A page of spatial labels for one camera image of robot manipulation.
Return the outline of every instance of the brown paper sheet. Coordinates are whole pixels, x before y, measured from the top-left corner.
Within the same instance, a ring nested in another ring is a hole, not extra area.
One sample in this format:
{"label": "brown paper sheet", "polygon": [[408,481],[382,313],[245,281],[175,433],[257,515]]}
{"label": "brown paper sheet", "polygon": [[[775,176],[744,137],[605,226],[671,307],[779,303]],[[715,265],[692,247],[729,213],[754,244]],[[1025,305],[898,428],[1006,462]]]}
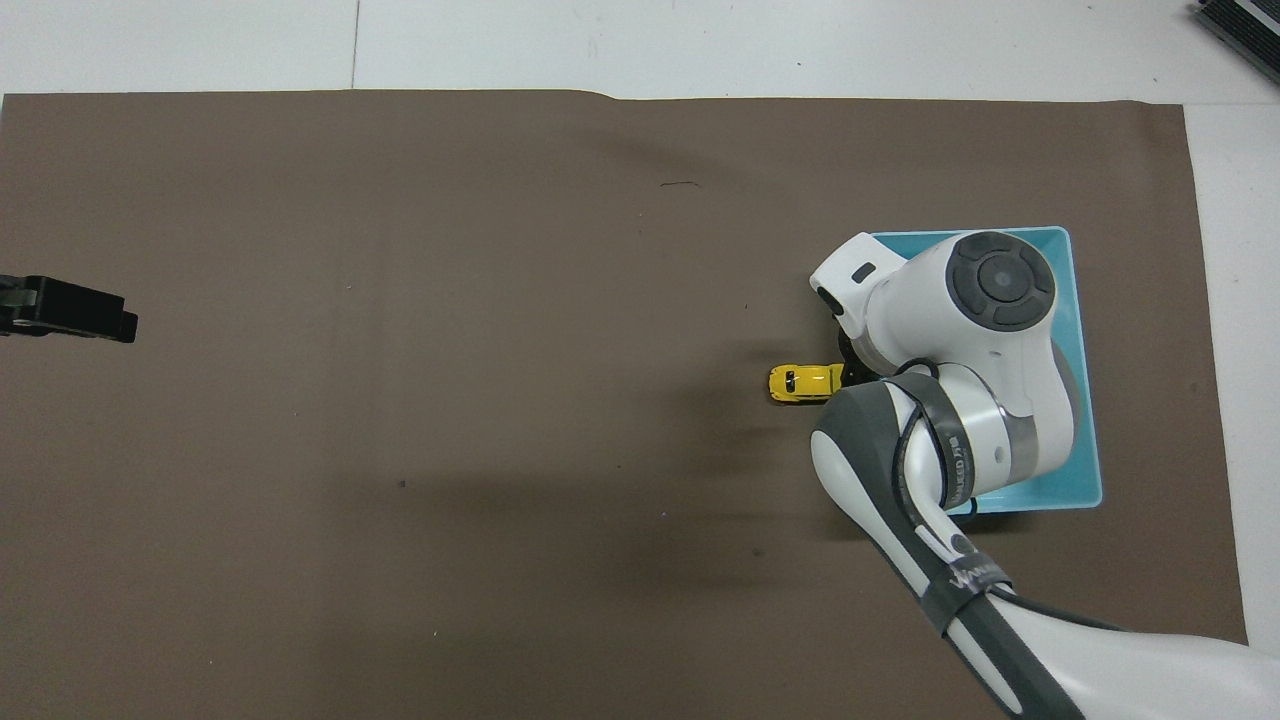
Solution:
{"label": "brown paper sheet", "polygon": [[1065,225],[1106,498],[1021,593],[1244,639],[1178,106],[8,96],[6,717],[992,717],[764,374],[859,231]]}

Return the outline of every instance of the blue tray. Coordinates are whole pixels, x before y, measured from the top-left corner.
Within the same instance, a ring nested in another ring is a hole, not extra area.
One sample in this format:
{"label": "blue tray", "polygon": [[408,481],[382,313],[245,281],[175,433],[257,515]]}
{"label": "blue tray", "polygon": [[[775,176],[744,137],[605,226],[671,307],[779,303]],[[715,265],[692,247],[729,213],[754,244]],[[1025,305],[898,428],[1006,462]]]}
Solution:
{"label": "blue tray", "polygon": [[[965,231],[877,232],[876,240],[902,258],[914,258],[933,245]],[[1075,293],[1075,263],[1071,260],[1071,236],[1060,227],[1005,228],[1034,245],[1053,268],[1057,279],[1057,313],[1053,315],[1053,341],[1066,356],[1075,382],[1080,386],[1084,416],[1080,418],[1075,447],[1066,462],[1052,473],[1023,480],[978,496],[978,512],[1015,512],[1021,510],[1070,510],[1097,507],[1102,502],[1102,473],[1098,468],[1098,445],[1093,428],[1093,400],[1089,373],[1084,363],[1084,336],[1080,332],[1080,304]],[[952,514],[968,512],[968,506]]]}

